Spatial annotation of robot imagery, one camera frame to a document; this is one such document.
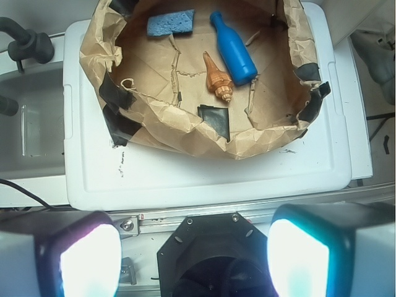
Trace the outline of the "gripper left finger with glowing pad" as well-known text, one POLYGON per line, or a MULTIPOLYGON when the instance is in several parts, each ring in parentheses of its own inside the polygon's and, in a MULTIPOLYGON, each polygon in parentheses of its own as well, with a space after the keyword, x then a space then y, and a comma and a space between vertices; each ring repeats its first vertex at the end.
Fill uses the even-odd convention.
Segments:
POLYGON ((121 259, 105 212, 1 214, 1 296, 114 296, 121 259))

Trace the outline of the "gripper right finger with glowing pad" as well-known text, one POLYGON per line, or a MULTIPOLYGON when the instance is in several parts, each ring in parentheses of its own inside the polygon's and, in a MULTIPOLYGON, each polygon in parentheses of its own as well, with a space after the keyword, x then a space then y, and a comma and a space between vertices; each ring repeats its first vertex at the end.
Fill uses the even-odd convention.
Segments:
POLYGON ((281 205, 267 260, 279 296, 395 296, 395 206, 281 205))

